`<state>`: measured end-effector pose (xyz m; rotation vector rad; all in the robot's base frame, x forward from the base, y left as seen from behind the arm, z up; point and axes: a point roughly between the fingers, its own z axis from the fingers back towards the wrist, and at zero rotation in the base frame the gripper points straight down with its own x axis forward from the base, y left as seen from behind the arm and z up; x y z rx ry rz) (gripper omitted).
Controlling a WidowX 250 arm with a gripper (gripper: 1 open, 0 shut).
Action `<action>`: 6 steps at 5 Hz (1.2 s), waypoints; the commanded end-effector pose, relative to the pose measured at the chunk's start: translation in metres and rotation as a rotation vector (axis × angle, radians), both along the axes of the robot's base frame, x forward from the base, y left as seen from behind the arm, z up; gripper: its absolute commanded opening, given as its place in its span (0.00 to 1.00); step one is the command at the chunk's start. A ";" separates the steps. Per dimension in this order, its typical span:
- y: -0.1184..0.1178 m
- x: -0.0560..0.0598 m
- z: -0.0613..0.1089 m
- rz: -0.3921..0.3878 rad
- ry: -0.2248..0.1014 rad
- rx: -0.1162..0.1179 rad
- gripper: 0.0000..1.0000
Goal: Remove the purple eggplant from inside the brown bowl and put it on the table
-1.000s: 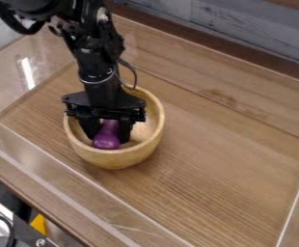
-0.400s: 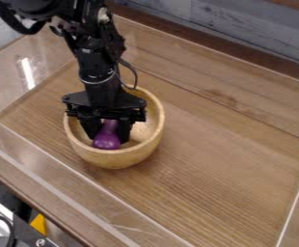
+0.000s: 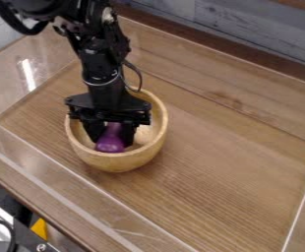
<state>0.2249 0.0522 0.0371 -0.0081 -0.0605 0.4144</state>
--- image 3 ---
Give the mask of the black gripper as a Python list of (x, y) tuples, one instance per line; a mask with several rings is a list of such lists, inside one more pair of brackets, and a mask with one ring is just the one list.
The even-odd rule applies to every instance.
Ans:
[(128, 148), (134, 143), (135, 125), (151, 123), (151, 103), (130, 93), (122, 75), (106, 83), (87, 83), (87, 88), (85, 93), (64, 100), (71, 118), (81, 121), (93, 143), (106, 131), (106, 122), (123, 123), (120, 139)]

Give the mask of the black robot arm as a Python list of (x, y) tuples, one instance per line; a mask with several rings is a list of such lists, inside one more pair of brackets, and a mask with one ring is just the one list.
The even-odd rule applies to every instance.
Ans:
[(123, 34), (110, 0), (0, 0), (0, 18), (24, 35), (53, 27), (64, 36), (81, 63), (88, 91), (69, 96), (68, 116), (80, 121), (99, 149), (127, 148), (136, 129), (151, 123), (151, 103), (126, 81), (123, 69), (130, 39)]

